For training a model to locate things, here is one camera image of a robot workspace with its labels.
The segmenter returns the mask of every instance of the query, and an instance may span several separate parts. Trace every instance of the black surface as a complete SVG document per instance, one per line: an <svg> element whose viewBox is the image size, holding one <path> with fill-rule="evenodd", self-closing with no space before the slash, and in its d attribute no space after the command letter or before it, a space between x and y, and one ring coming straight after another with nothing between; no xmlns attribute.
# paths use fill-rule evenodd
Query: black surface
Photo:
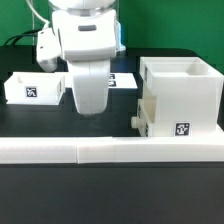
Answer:
<svg viewBox="0 0 224 224"><path fill-rule="evenodd" d="M113 71L131 70L136 74L141 54L195 56L179 49L130 49L126 54L128 60L126 56L114 60ZM98 133L98 126L91 125L100 127L102 118L76 115L70 91L59 107L4 104L4 80L13 70L40 71L34 58L31 47L0 48L0 136L42 136L43 131L48 136L59 136L64 135L65 129L66 135L72 136L83 135L85 129L91 128ZM62 62L60 69L66 69ZM131 115L136 94L110 92L109 101L113 104L108 107L108 114L116 115L116 110L121 110ZM65 115L76 120L69 123ZM87 127L74 132L72 126L76 122ZM128 120L124 123L123 128L127 129ZM115 124L108 125L114 129L110 133L117 133ZM1 224L224 223L224 163L1 165L0 180Z"/></svg>

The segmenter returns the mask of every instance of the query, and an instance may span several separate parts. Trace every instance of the open box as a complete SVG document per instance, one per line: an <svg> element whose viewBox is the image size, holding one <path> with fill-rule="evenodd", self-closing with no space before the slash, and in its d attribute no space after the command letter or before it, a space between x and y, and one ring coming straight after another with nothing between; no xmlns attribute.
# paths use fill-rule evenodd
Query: open box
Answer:
<svg viewBox="0 0 224 224"><path fill-rule="evenodd" d="M223 76L200 58L141 58L141 136L204 136L216 130Z"/></svg>

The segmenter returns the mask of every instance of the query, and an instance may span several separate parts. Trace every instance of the white robot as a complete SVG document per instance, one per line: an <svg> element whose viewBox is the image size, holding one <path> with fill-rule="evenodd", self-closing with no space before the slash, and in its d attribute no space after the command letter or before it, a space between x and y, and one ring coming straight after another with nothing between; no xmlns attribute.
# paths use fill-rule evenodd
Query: white robot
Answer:
<svg viewBox="0 0 224 224"><path fill-rule="evenodd" d="M67 62L80 114L102 113L107 105L110 60L120 45L116 0L49 0L53 29L38 33L37 61L46 72Z"/></svg>

